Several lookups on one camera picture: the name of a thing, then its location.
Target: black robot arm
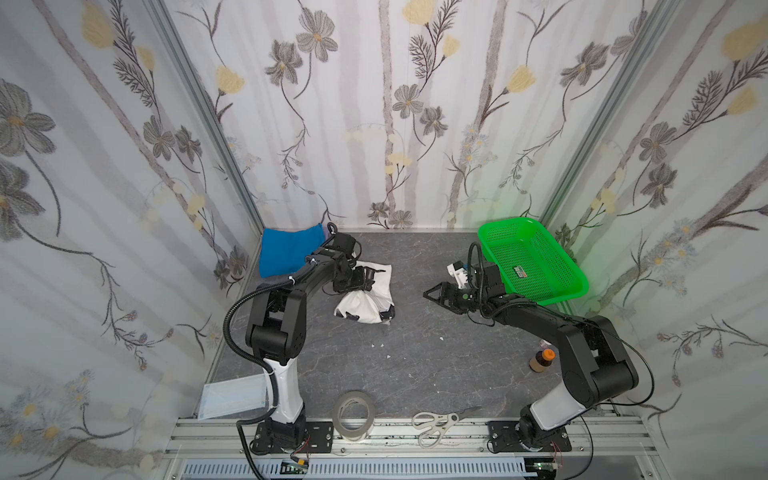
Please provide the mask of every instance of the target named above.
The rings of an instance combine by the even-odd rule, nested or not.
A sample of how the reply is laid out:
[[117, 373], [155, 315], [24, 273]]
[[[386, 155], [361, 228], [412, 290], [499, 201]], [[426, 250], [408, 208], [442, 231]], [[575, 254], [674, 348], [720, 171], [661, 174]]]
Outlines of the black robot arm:
[[474, 281], [463, 289], [442, 282], [424, 292], [424, 297], [453, 313], [480, 311], [496, 323], [547, 340], [559, 352], [562, 382], [521, 411], [518, 434], [525, 448], [541, 449], [561, 435], [573, 418], [637, 386], [637, 371], [609, 319], [566, 316], [523, 296], [507, 294], [493, 263], [483, 263], [469, 276]]
[[245, 343], [253, 354], [285, 366], [296, 358], [306, 339], [306, 301], [329, 281], [333, 291], [371, 290], [373, 269], [356, 267], [357, 240], [329, 224], [330, 238], [306, 258], [306, 264], [290, 278], [293, 285], [263, 293], [253, 299]]

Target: aluminum frame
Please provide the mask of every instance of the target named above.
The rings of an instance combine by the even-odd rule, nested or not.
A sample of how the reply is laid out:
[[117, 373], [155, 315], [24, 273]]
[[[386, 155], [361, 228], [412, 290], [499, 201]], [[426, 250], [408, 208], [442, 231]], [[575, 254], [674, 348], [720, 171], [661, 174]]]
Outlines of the aluminum frame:
[[[642, 472], [650, 472], [649, 478], [669, 478], [661, 463], [653, 439], [636, 416], [587, 416], [596, 456], [635, 457]], [[330, 419], [310, 419], [330, 421]], [[423, 457], [466, 457], [488, 458], [494, 456], [487, 450], [487, 422], [495, 420], [517, 420], [517, 418], [464, 419], [445, 434], [434, 448], [423, 449], [418, 444], [418, 434], [411, 425], [411, 419], [376, 418], [370, 433], [361, 442], [348, 442], [334, 432], [333, 450], [329, 454], [314, 454], [313, 458], [423, 458]], [[350, 419], [350, 428], [363, 424], [363, 419]], [[247, 438], [256, 434], [256, 426], [243, 427]], [[567, 457], [590, 455], [590, 440], [584, 423], [574, 420], [565, 427], [573, 450], [565, 452]], [[542, 457], [549, 453], [501, 452], [500, 456]], [[168, 442], [155, 478], [180, 480], [180, 472], [188, 459], [199, 458], [243, 458], [242, 446], [237, 436], [234, 419], [190, 420], [179, 419]], [[288, 455], [265, 455], [259, 458], [288, 458]]]

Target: black cable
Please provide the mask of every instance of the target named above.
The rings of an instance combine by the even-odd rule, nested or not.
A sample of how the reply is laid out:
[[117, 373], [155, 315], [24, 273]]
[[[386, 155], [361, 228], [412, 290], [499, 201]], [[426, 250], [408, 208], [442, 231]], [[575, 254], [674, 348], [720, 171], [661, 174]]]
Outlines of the black cable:
[[477, 320], [473, 319], [472, 316], [469, 315], [469, 312], [467, 312], [467, 316], [472, 321], [472, 323], [477, 323], [478, 325], [494, 326], [496, 324], [496, 320], [495, 319], [491, 319], [492, 323], [483, 323], [483, 322], [478, 322]]
[[619, 342], [622, 342], [625, 346], [629, 347], [629, 349], [632, 350], [633, 352], [635, 352], [635, 354], [640, 357], [640, 360], [643, 361], [643, 363], [645, 364], [646, 370], [648, 370], [648, 375], [650, 376], [650, 392], [648, 393], [648, 395], [644, 399], [642, 399], [639, 402], [633, 402], [633, 403], [600, 402], [600, 403], [595, 404], [595, 406], [612, 404], [612, 405], [616, 405], [616, 406], [634, 407], [634, 406], [642, 405], [643, 403], [645, 403], [648, 400], [650, 400], [650, 398], [652, 396], [654, 396], [654, 392], [656, 391], [656, 379], [654, 377], [653, 370], [650, 369], [650, 365], [648, 365], [648, 361], [645, 359], [643, 354], [638, 352], [637, 349], [634, 348], [632, 345], [630, 345], [629, 343], [625, 342], [624, 339], [622, 339], [618, 335], [614, 335], [612, 332], [607, 331], [606, 329], [602, 328], [601, 326], [595, 325], [594, 323], [584, 322], [582, 320], [575, 319], [572, 316], [565, 315], [564, 313], [560, 313], [560, 312], [557, 312], [555, 310], [549, 309], [546, 306], [539, 305], [538, 303], [532, 302], [529, 299], [524, 299], [524, 300], [523, 299], [518, 299], [518, 300], [522, 300], [522, 301], [515, 302], [514, 300], [512, 300], [510, 303], [506, 303], [506, 304], [500, 306], [499, 308], [497, 308], [496, 310], [494, 310], [491, 313], [491, 316], [498, 315], [498, 313], [500, 313], [507, 306], [515, 306], [515, 307], [521, 307], [521, 308], [522, 307], [526, 307], [526, 306], [530, 306], [530, 307], [542, 308], [544, 310], [547, 310], [549, 313], [552, 313], [553, 315], [559, 316], [560, 318], [562, 318], [562, 319], [564, 319], [566, 321], [572, 321], [572, 322], [576, 322], [576, 323], [581, 323], [581, 324], [590, 326], [592, 328], [601, 330], [603, 333], [607, 333], [608, 335], [614, 337]]
[[584, 472], [587, 471], [587, 468], [589, 468], [589, 465], [592, 465], [592, 459], [594, 457], [594, 440], [592, 440], [592, 432], [589, 431], [589, 425], [587, 425], [587, 421], [584, 420], [584, 417], [579, 415], [579, 418], [582, 422], [584, 422], [584, 427], [587, 428], [587, 433], [589, 434], [589, 460], [587, 460], [587, 464], [581, 469], [581, 472], [577, 473], [576, 475], [571, 475], [570, 477], [563, 478], [563, 480], [572, 480], [573, 478], [578, 477], [579, 475], [583, 475]]
[[[645, 364], [645, 368], [648, 370], [648, 375], [650, 375], [650, 392], [648, 393], [648, 395], [644, 399], [639, 401], [639, 402], [633, 402], [633, 403], [616, 403], [616, 402], [612, 402], [613, 405], [624, 406], [624, 407], [634, 407], [634, 406], [638, 406], [638, 405], [641, 405], [641, 404], [647, 402], [648, 400], [650, 400], [650, 398], [652, 396], [654, 396], [654, 392], [656, 391], [656, 379], [654, 378], [654, 372], [653, 372], [653, 370], [650, 369], [650, 365], [648, 365], [648, 361], [645, 359], [645, 357], [640, 352], [637, 351], [637, 349], [635, 349], [629, 343], [625, 342], [618, 335], [614, 335], [613, 333], [611, 333], [611, 332], [607, 331], [606, 329], [601, 328], [601, 327], [599, 327], [597, 325], [594, 325], [593, 323], [582, 322], [581, 320], [576, 320], [575, 318], [570, 318], [570, 320], [572, 320], [572, 321], [574, 321], [576, 323], [583, 323], [584, 325], [589, 325], [589, 326], [591, 326], [593, 328], [602, 330], [603, 333], [607, 333], [608, 335], [614, 337], [618, 341], [622, 342], [625, 346], [628, 346], [633, 352], [635, 352], [637, 354], [637, 356], [640, 357], [640, 360], [642, 360], [643, 363]], [[597, 405], [607, 405], [608, 403], [611, 403], [611, 402], [600, 402]]]
[[331, 283], [331, 282], [333, 282], [333, 279], [331, 279], [331, 280], [328, 280], [327, 282], [325, 282], [325, 283], [323, 284], [323, 286], [321, 286], [321, 287], [320, 287], [320, 289], [323, 291], [323, 293], [325, 293], [327, 296], [338, 296], [338, 295], [343, 295], [343, 293], [328, 293], [328, 292], [326, 292], [326, 285], [328, 285], [328, 284], [329, 284], [329, 283]]
[[357, 239], [355, 239], [355, 244], [360, 245], [360, 253], [358, 253], [357, 256], [353, 258], [353, 260], [357, 261], [357, 260], [360, 260], [360, 257], [362, 257], [362, 243], [360, 243], [359, 241], [357, 241]]
[[313, 264], [305, 273], [302, 273], [300, 276], [296, 276], [295, 279], [288, 279], [280, 283], [261, 286], [255, 289], [253, 292], [245, 294], [242, 298], [240, 298], [238, 301], [236, 301], [232, 305], [229, 311], [227, 311], [227, 314], [224, 316], [224, 322], [222, 325], [222, 334], [224, 337], [224, 341], [227, 343], [227, 346], [229, 346], [232, 349], [232, 351], [235, 352], [235, 354], [237, 354], [238, 356], [241, 356], [246, 360], [256, 363], [258, 366], [264, 369], [267, 376], [269, 376], [270, 383], [272, 385], [273, 394], [272, 394], [272, 405], [270, 405], [270, 409], [264, 415], [256, 417], [255, 419], [241, 419], [235, 422], [235, 426], [237, 427], [237, 434], [240, 437], [240, 443], [243, 446], [243, 453], [245, 453], [246, 460], [248, 461], [248, 465], [250, 466], [251, 471], [259, 480], [264, 480], [264, 477], [261, 476], [261, 474], [256, 468], [256, 463], [253, 462], [253, 457], [250, 456], [250, 449], [248, 447], [248, 442], [245, 438], [245, 433], [243, 432], [243, 425], [253, 425], [253, 424], [259, 423], [264, 419], [268, 418], [275, 411], [279, 401], [279, 396], [278, 396], [279, 393], [277, 391], [277, 378], [275, 377], [274, 370], [272, 370], [272, 367], [270, 366], [269, 363], [264, 362], [263, 359], [257, 356], [251, 355], [250, 353], [241, 349], [234, 342], [234, 340], [232, 339], [232, 332], [231, 332], [232, 318], [234, 317], [235, 312], [240, 307], [242, 307], [243, 304], [245, 304], [248, 300], [253, 299], [255, 296], [261, 295], [262, 293], [270, 292], [271, 290], [277, 290], [279, 288], [284, 288], [286, 286], [295, 285], [296, 283], [306, 278], [306, 276], [308, 276], [310, 273], [312, 273], [314, 268], [315, 266]]

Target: masking tape roll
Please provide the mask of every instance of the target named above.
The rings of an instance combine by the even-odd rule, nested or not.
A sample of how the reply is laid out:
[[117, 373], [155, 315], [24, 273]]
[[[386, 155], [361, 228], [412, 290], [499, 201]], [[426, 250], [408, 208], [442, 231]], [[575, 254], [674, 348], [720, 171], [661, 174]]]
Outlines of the masking tape roll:
[[[368, 409], [368, 418], [358, 429], [350, 430], [341, 424], [341, 415], [344, 410], [355, 404], [364, 405]], [[336, 400], [333, 406], [333, 428], [348, 442], [360, 442], [373, 427], [373, 419], [376, 417], [376, 411], [373, 409], [371, 398], [363, 392], [347, 392]]]

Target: gray marble tabletop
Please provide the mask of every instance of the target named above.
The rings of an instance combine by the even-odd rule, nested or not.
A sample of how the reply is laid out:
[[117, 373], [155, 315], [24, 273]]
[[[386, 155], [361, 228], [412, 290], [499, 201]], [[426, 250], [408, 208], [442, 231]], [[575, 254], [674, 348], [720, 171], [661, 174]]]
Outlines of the gray marble tabletop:
[[[362, 244], [361, 260], [392, 265], [396, 317], [389, 325], [360, 324], [333, 315], [339, 296], [318, 292], [309, 299], [306, 344], [298, 357], [308, 417], [330, 417], [336, 399], [349, 390], [366, 392], [377, 416], [410, 417], [472, 406], [482, 407], [474, 412], [478, 417], [519, 416], [522, 407], [560, 381], [556, 364], [544, 373], [528, 367], [538, 350], [532, 334], [476, 325], [423, 298], [425, 290], [452, 280], [445, 267], [466, 261], [469, 244], [477, 240], [474, 233], [353, 236]], [[247, 291], [261, 281], [255, 275]], [[233, 322], [233, 338], [242, 347], [249, 308], [244, 306]], [[223, 348], [213, 381], [261, 372]]]

